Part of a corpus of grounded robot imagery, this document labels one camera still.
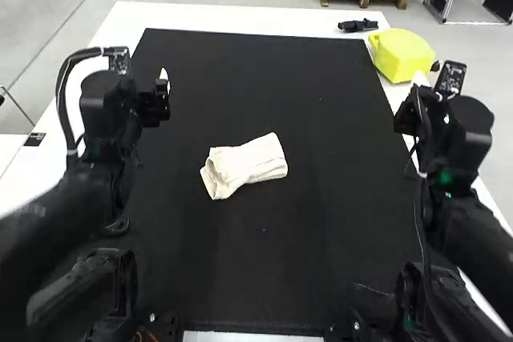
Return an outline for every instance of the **concrete floor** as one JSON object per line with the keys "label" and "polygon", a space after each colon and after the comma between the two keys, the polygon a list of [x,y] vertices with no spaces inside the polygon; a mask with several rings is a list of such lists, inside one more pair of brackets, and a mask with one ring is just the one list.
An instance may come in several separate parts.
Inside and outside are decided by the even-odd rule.
{"label": "concrete floor", "polygon": [[[62,60],[85,47],[119,0],[0,0],[0,83],[37,122],[51,101]],[[318,0],[125,0],[238,6],[321,8]],[[334,2],[331,9],[357,9],[356,2]],[[511,176],[513,153],[513,27],[440,26],[422,5],[410,0],[408,10],[389,2],[371,2],[391,26],[420,34],[440,59],[469,66],[464,91],[486,103],[495,113],[494,144],[481,174],[499,207],[513,226]],[[454,20],[488,20],[476,0],[456,0]],[[0,109],[0,132],[30,132],[31,124],[9,102]]]}

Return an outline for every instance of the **white table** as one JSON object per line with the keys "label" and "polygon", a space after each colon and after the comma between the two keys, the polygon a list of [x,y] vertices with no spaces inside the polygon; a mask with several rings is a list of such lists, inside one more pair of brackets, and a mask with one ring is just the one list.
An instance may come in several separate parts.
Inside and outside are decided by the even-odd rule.
{"label": "white table", "polygon": [[[90,46],[128,46],[133,53],[144,29],[199,30],[225,33],[299,36],[311,38],[362,38],[367,43],[368,33],[343,34],[337,24],[344,20],[378,20],[380,30],[390,28],[381,12],[350,10],[300,10],[235,6],[189,6],[175,4],[117,2],[112,8]],[[106,68],[105,58],[80,63],[72,72],[67,86],[67,105],[75,137],[83,132],[79,112],[81,81],[98,69]],[[408,95],[410,85],[391,85],[381,77],[383,90],[392,111],[396,111]],[[0,218],[6,212],[52,188],[62,177],[66,164],[66,145],[61,131],[55,101],[52,101],[34,128],[46,133],[39,147],[23,147],[0,179]],[[412,141],[405,137],[408,147]],[[491,198],[483,181],[478,178],[474,187],[479,198],[511,233],[503,214]],[[484,298],[471,285],[469,291],[476,303],[498,324],[500,320]],[[187,342],[218,342],[218,339],[250,341],[255,336],[212,332],[187,332]],[[266,340],[304,337],[265,336]]]}
{"label": "white table", "polygon": [[25,134],[0,134],[0,178],[27,138]]}

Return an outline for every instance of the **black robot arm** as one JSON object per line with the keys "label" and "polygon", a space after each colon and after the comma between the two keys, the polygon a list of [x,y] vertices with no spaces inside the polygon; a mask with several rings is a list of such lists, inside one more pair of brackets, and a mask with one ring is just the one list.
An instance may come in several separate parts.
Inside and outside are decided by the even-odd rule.
{"label": "black robot arm", "polygon": [[[79,105],[86,148],[79,156],[79,141],[75,141],[67,116],[67,79],[76,64],[100,55],[108,57],[108,70],[90,74],[82,82]],[[126,47],[80,50],[66,59],[55,96],[67,144],[67,170],[57,186],[0,221],[3,337],[26,340],[29,325],[39,335],[55,318],[66,321],[73,316],[72,308],[87,307],[84,300],[97,309],[91,312],[95,319],[105,316],[105,311],[117,320],[130,315],[137,280],[129,251],[92,251],[79,257],[62,279],[42,286],[68,252],[92,234],[103,230],[108,235],[122,235],[127,231],[127,226],[121,230],[113,226],[130,195],[139,162],[136,146],[145,127],[169,120],[169,91],[167,79],[135,84]],[[106,328],[115,323],[107,320]],[[118,336],[126,332],[121,326],[114,330]]]}
{"label": "black robot arm", "polygon": [[[442,340],[506,337],[479,315],[472,301],[437,284],[427,244],[461,268],[513,328],[513,239],[471,188],[490,149],[493,122],[494,115],[477,99],[415,84],[394,117],[396,132],[418,138],[421,187],[415,219],[424,263],[422,289]],[[464,289],[461,282],[454,284]]]}
{"label": "black robot arm", "polygon": [[26,328],[26,305],[55,265],[105,223],[111,174],[86,165],[69,170],[59,184],[0,223],[0,298],[9,311],[0,329]]}

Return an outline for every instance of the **black device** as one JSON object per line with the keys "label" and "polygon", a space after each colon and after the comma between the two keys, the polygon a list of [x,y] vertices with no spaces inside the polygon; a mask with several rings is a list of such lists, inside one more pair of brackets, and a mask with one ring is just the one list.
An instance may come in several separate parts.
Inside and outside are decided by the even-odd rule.
{"label": "black device", "polygon": [[[82,82],[85,131],[75,140],[67,115],[67,79],[79,62],[98,56],[108,58],[108,70]],[[66,59],[55,96],[67,169],[57,186],[0,223],[0,298],[8,309],[0,316],[0,330],[10,340],[41,340],[56,323],[75,319],[77,332],[89,330],[88,341],[132,338],[137,280],[129,251],[92,251],[62,279],[42,286],[54,266],[91,234],[122,235],[129,228],[127,219],[119,219],[138,163],[136,145],[144,127],[170,118],[168,80],[135,84],[128,48],[95,47]],[[79,156],[81,138],[86,148]],[[84,308],[90,319],[83,317]],[[74,318],[77,312],[82,316]],[[49,338],[56,340],[53,334]]]}
{"label": "black device", "polygon": [[465,63],[447,60],[443,63],[442,71],[434,85],[434,90],[446,97],[459,94],[462,90],[466,73],[467,65]]}
{"label": "black device", "polygon": [[511,340],[474,303],[455,270],[430,260],[429,246],[465,272],[513,329],[513,239],[471,188],[491,146],[494,115],[460,95],[464,72],[454,68],[463,66],[450,62],[439,87],[414,84],[394,116],[394,130],[416,138],[410,155],[417,151],[414,222],[422,264],[408,263],[390,295],[354,285],[354,340]]}
{"label": "black device", "polygon": [[345,32],[360,32],[366,30],[377,30],[378,22],[369,19],[349,20],[347,22],[338,23],[338,29]]}

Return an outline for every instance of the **folded cloth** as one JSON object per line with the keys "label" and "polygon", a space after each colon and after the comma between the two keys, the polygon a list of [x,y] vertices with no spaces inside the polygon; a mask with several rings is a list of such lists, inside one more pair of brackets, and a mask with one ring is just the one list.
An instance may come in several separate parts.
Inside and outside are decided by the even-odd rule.
{"label": "folded cloth", "polygon": [[212,199],[227,199],[245,183],[283,178],[288,170],[272,132],[238,147],[211,147],[200,174]]}

